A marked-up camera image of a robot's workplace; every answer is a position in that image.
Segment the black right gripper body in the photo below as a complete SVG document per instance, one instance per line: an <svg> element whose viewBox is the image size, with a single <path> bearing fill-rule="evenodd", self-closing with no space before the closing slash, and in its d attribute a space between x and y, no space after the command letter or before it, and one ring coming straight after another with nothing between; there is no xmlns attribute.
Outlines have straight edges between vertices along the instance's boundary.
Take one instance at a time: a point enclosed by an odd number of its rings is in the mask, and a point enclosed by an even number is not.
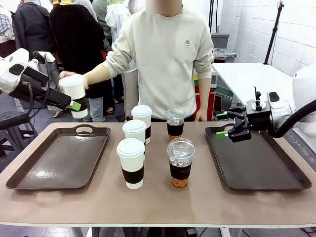
<svg viewBox="0 0 316 237"><path fill-rule="evenodd" d="M269 130L272 127L271 111L247 110L247 128L249 130Z"/></svg>

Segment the person's right hand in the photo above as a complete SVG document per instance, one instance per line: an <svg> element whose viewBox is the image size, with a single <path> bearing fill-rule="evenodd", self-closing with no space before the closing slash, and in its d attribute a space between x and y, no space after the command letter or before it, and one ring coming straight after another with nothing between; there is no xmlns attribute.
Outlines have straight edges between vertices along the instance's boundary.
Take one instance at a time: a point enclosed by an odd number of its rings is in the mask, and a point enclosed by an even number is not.
<svg viewBox="0 0 316 237"><path fill-rule="evenodd" d="M62 71L59 75L59 87L65 91L65 88L81 86L85 90L88 89L88 82L84 75L77 74L75 72Z"/></svg>

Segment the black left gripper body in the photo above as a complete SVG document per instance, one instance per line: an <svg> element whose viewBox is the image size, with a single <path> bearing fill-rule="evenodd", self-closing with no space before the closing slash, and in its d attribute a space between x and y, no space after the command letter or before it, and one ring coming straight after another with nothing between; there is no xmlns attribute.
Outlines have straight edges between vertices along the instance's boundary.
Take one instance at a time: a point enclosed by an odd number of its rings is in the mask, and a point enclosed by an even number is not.
<svg viewBox="0 0 316 237"><path fill-rule="evenodd" d="M21 74L17 86L9 96L24 102L37 101L48 106L65 109L71 97L52 88L53 79L42 72L27 67Z"/></svg>

